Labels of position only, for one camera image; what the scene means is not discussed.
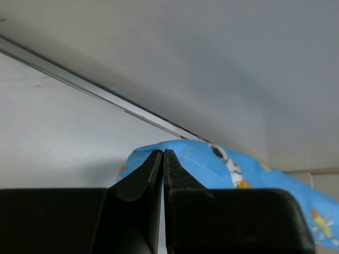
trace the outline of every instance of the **white wall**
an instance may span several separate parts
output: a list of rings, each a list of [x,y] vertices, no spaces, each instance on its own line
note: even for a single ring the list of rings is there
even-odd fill
[[[177,138],[0,54],[0,188],[111,186],[134,148]]]
[[[339,165],[339,1],[2,0],[0,34],[284,171]]]

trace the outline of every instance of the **metal strip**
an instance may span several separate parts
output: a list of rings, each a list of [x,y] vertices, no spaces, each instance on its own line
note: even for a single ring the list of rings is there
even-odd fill
[[[0,51],[21,62],[24,62],[25,64],[39,71],[43,71],[46,74],[63,81],[64,83],[80,88],[81,90],[84,90],[117,107],[120,107],[127,113],[130,113],[154,126],[157,126],[162,130],[177,135],[180,138],[200,140],[200,138],[197,137],[196,135],[181,129],[180,127],[175,126],[161,119],[160,117],[153,115],[150,112],[143,110],[142,108],[139,108],[136,105],[133,105],[132,103],[124,100],[123,98],[113,95],[105,91],[104,89],[99,88],[88,81],[85,81],[84,79],[68,72],[67,70],[62,69],[61,67],[58,67],[50,63],[49,61],[44,60],[41,57],[35,55],[34,53],[31,53],[26,49],[14,44],[13,42],[1,37],[0,37]]]

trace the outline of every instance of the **white cartoon figure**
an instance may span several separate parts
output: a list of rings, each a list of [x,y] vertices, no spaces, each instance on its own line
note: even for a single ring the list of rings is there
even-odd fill
[[[212,149],[213,153],[225,163],[226,168],[230,173],[233,187],[239,189],[250,188],[250,185],[245,181],[238,164],[236,164],[231,158],[227,156],[224,149],[215,144],[209,144],[209,147]]]

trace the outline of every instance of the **black plastic object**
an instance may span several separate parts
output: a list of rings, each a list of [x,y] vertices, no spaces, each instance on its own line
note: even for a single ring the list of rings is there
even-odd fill
[[[109,189],[93,253],[157,253],[162,157],[162,152],[153,152],[143,165]]]
[[[156,254],[163,176],[168,253],[315,253],[290,194],[208,190],[172,150],[108,189],[0,190],[0,253]]]
[[[0,253],[156,253],[162,157],[109,189],[0,190]]]
[[[164,172],[168,253],[315,253],[301,208],[288,192],[206,189],[169,150]]]

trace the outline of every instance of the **blue fabric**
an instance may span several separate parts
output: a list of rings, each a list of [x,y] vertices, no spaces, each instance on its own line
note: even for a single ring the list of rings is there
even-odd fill
[[[315,242],[339,249],[339,202],[249,156],[213,144],[174,140],[138,148],[122,167],[118,180],[141,166],[152,151],[166,149],[174,150],[183,168],[206,188],[289,191],[298,200]]]

